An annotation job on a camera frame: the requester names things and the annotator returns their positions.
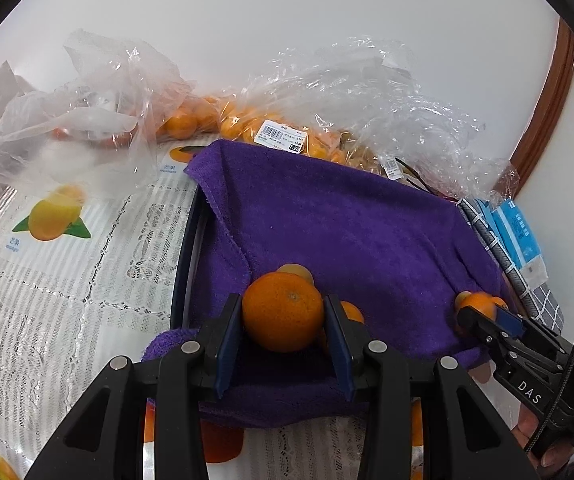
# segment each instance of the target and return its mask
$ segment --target black cable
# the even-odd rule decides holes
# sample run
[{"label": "black cable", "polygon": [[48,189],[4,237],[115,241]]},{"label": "black cable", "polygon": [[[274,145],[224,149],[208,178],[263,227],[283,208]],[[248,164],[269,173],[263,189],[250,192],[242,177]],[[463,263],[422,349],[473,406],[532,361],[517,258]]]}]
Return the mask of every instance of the black cable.
[{"label": "black cable", "polygon": [[422,191],[422,192],[424,192],[424,193],[427,193],[427,192],[428,192],[427,189],[423,189],[422,187],[417,186],[417,185],[414,184],[411,180],[408,180],[407,182],[408,182],[411,186],[414,186],[414,187],[415,187],[417,190],[419,190],[419,191]]},{"label": "black cable", "polygon": [[545,431],[547,424],[549,423],[550,420],[552,420],[552,416],[554,415],[554,411],[556,410],[558,403],[560,402],[560,399],[563,395],[563,391],[565,390],[565,387],[567,386],[567,383],[570,380],[570,376],[571,376],[573,369],[574,369],[574,346],[571,349],[570,358],[567,362],[567,366],[565,368],[565,371],[563,372],[563,377],[562,377],[562,380],[560,381],[560,385],[558,386],[558,391],[556,392],[556,396],[554,397],[554,400],[552,401],[550,407],[548,408],[547,414],[545,415],[545,418],[539,423],[538,427],[536,427],[536,431],[534,431],[534,434],[531,436],[531,438],[527,442],[527,444],[524,448],[526,453],[529,453],[532,450],[532,448],[536,444],[536,441],[538,441],[538,439],[542,435],[542,432]]},{"label": "black cable", "polygon": [[428,193],[431,193],[432,195],[438,195],[438,194],[436,193],[436,190],[435,190],[433,187],[429,186],[429,185],[423,180],[423,178],[418,174],[418,172],[417,172],[414,168],[412,168],[410,165],[408,165],[407,163],[405,163],[405,162],[403,162],[402,160],[400,160],[400,158],[398,158],[398,157],[396,157],[395,160],[396,160],[396,162],[398,162],[399,164],[402,164],[402,165],[411,173],[411,175],[412,175],[414,178],[417,178],[417,179],[420,181],[420,183],[421,183],[423,186],[425,186],[425,190],[426,190]]}]

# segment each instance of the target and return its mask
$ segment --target clear plastic wrap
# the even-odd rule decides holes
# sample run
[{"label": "clear plastic wrap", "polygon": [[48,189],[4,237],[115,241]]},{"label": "clear plastic wrap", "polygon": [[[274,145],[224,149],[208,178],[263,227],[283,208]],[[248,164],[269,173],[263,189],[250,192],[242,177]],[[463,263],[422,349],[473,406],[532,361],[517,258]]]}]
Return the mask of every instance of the clear plastic wrap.
[{"label": "clear plastic wrap", "polygon": [[[368,38],[351,38],[313,55],[283,52],[269,75],[215,101],[221,135],[382,176],[387,176],[383,165],[398,158],[446,196],[494,202],[511,196],[518,178],[509,161],[470,149],[484,125],[421,94],[409,71],[410,57],[401,43]],[[302,145],[276,146],[259,137],[265,127],[276,131],[277,124],[301,132]]]},{"label": "clear plastic wrap", "polygon": [[155,182],[156,132],[191,86],[144,41],[76,30],[65,49],[80,77],[12,99],[0,119],[0,184],[116,197]]}]

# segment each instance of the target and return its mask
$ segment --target finger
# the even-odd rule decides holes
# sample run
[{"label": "finger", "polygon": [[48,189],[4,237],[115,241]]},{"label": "finger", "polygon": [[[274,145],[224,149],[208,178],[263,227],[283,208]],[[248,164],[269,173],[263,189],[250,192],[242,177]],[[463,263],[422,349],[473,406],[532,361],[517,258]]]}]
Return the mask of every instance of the finger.
[{"label": "finger", "polygon": [[574,447],[571,445],[571,442],[568,439],[557,440],[542,456],[541,465],[548,473],[557,472],[567,462],[570,461],[570,458],[573,454]]},{"label": "finger", "polygon": [[[512,434],[516,438],[516,440],[518,441],[518,445],[521,448],[524,448],[527,445],[527,441],[529,440],[529,437],[524,435],[523,433],[521,433],[521,431],[518,429],[518,427],[513,428]],[[527,458],[529,459],[532,466],[534,466],[534,469],[536,469],[538,467],[538,459],[532,453],[528,453]]]},{"label": "finger", "polygon": [[526,436],[532,436],[538,427],[538,418],[534,415],[528,407],[521,404],[520,412],[518,413],[518,429]]}]

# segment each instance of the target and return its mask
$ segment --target screw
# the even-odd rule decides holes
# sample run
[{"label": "screw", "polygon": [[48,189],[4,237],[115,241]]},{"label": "screw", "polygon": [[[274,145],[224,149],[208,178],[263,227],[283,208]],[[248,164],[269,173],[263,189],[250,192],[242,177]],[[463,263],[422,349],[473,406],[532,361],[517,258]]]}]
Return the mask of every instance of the screw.
[{"label": "screw", "polygon": [[373,341],[369,341],[367,348],[376,354],[382,354],[387,349],[387,345],[378,339],[374,339]]},{"label": "screw", "polygon": [[198,343],[198,341],[185,341],[183,345],[180,347],[180,350],[182,350],[186,354],[196,353],[200,349],[201,344]]},{"label": "screw", "polygon": [[451,355],[446,355],[445,357],[441,357],[441,366],[447,370],[455,370],[458,367],[458,361]]},{"label": "screw", "polygon": [[127,363],[127,358],[124,355],[119,355],[109,361],[110,367],[112,367],[114,370],[122,370],[127,366]]}]

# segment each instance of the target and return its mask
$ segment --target purple towel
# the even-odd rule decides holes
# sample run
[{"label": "purple towel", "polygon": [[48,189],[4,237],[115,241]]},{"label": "purple towel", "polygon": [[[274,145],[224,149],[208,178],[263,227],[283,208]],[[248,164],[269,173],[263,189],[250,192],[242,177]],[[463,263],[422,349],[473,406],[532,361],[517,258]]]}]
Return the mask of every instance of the purple towel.
[{"label": "purple towel", "polygon": [[[282,264],[307,267],[321,293],[360,308],[374,338],[407,356],[455,356],[465,367],[484,352],[459,338],[454,298],[501,295],[501,272],[446,200],[362,171],[302,155],[219,140],[185,170],[205,191],[208,222],[193,285],[192,329],[158,336],[145,359],[164,355]],[[344,400],[331,360],[315,345],[276,354],[243,338],[231,387],[201,406],[219,424],[271,428],[362,407]]]}]

